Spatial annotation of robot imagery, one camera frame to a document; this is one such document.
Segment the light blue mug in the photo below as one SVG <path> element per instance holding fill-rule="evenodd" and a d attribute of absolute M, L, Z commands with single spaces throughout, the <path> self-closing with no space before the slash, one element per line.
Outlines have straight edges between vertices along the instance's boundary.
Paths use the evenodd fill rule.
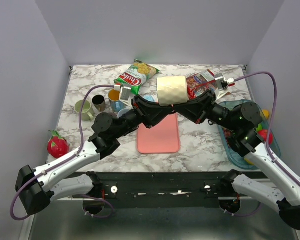
<path fill-rule="evenodd" d="M 143 98 L 149 102 L 155 102 L 155 99 L 151 95 L 145 95 Z"/>

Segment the grey mug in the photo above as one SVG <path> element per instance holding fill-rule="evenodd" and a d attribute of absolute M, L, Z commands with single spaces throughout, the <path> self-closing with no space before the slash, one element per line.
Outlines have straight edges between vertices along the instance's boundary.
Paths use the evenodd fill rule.
<path fill-rule="evenodd" d="M 129 108 L 124 108 L 118 112 L 117 117 L 121 118 L 124 114 L 128 113 L 129 111 L 130 111 Z"/>

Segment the cream mug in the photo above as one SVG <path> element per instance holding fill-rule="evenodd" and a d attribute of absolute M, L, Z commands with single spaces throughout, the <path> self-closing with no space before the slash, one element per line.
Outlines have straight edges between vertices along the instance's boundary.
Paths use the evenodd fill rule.
<path fill-rule="evenodd" d="M 156 87 L 160 106 L 184 104 L 189 99 L 185 76 L 158 77 Z"/>

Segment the blue glazed mug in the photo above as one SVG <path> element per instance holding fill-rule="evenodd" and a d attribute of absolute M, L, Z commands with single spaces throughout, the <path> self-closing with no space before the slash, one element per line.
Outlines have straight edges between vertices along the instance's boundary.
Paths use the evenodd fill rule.
<path fill-rule="evenodd" d="M 110 90 L 108 93 L 108 100 L 110 103 L 111 109 L 115 113 L 119 113 L 121 110 L 125 108 L 125 105 L 120 101 L 120 92 L 117 90 Z"/>

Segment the brown mug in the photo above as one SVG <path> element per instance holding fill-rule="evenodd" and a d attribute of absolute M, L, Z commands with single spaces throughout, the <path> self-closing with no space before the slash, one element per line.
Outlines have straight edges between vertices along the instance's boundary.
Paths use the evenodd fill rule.
<path fill-rule="evenodd" d="M 102 95 L 95 95 L 92 98 L 92 104 L 99 112 L 104 112 L 106 110 L 106 100 Z"/>

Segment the green mug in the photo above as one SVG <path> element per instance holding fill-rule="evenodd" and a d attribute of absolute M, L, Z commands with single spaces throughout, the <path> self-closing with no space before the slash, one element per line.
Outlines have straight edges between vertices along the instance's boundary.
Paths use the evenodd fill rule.
<path fill-rule="evenodd" d="M 78 114 L 81 113 L 82 121 L 91 121 L 95 117 L 95 112 L 93 110 L 93 107 L 88 100 L 78 101 L 74 106 L 74 110 Z"/>

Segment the purple mug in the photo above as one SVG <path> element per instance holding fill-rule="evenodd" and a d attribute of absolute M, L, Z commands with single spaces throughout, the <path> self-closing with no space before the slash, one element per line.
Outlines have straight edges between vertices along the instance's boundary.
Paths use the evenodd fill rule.
<path fill-rule="evenodd" d="M 115 114 L 114 112 L 109 112 L 108 114 L 109 114 L 110 116 L 112 116 L 113 118 L 115 118 L 115 119 L 118 118 L 117 114 Z"/>

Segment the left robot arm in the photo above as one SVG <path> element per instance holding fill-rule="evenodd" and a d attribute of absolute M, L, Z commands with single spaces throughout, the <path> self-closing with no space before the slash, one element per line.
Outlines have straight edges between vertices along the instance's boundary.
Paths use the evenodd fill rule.
<path fill-rule="evenodd" d="M 94 134 L 88 140 L 82 140 L 78 148 L 52 163 L 36 168 L 26 165 L 19 170 L 15 183 L 16 195 L 10 206 L 11 217 L 20 219 L 14 214 L 17 199 L 20 199 L 27 216 L 31 216 L 44 210 L 52 199 L 72 195 L 97 197 L 101 185 L 90 176 L 83 181 L 84 187 L 76 187 L 73 183 L 66 183 L 66 180 L 77 170 L 111 155 L 120 146 L 118 139 L 134 132 L 139 125 L 151 128 L 159 124 L 174 113 L 174 106 L 162 100 L 150 102 L 136 95 L 132 99 L 132 109 L 122 117 L 100 113 L 92 125 Z"/>

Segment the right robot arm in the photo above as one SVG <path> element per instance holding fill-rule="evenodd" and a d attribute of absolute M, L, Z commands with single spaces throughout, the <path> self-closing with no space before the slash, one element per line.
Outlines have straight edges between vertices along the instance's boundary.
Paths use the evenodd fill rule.
<path fill-rule="evenodd" d="M 237 192 L 250 196 L 277 211 L 288 226 L 300 231 L 300 177 L 257 133 L 256 127 L 263 118 L 256 103 L 245 102 L 228 109 L 216 103 L 215 97 L 207 90 L 200 97 L 174 105 L 173 110 L 196 124 L 209 120 L 231 131 L 227 139 L 230 148 L 253 162 L 278 190 L 253 183 L 243 174 L 237 173 L 232 179 L 220 183 L 220 191 L 224 195 L 231 196 Z"/>

